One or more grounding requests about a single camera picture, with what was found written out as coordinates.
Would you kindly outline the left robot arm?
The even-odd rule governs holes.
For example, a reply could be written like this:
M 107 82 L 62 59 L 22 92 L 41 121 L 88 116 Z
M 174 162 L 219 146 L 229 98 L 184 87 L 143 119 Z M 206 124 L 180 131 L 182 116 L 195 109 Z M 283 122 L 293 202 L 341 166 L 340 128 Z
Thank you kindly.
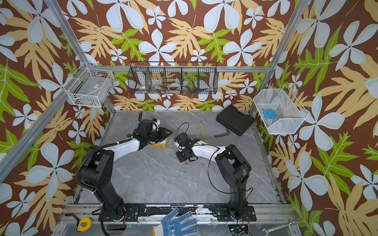
M 166 145 L 172 131 L 161 127 L 157 119 L 139 118 L 137 128 L 125 139 L 114 143 L 89 147 L 76 172 L 76 181 L 91 191 L 102 206 L 100 215 L 118 221 L 125 217 L 124 200 L 111 183 L 113 163 L 147 145 Z

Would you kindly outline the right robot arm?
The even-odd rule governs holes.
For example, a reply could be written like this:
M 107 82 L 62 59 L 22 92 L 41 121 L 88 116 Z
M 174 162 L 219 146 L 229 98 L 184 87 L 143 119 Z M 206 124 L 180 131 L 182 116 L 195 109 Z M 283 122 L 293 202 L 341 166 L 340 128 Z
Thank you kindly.
M 192 140 L 186 133 L 179 134 L 174 143 L 178 148 L 176 156 L 180 162 L 196 161 L 203 157 L 209 163 L 214 161 L 217 164 L 221 176 L 230 187 L 228 192 L 219 189 L 217 191 L 230 195 L 230 215 L 236 220 L 242 219 L 247 213 L 247 192 L 253 189 L 247 189 L 252 167 L 240 150 L 233 144 L 224 147 L 208 144 L 200 139 Z

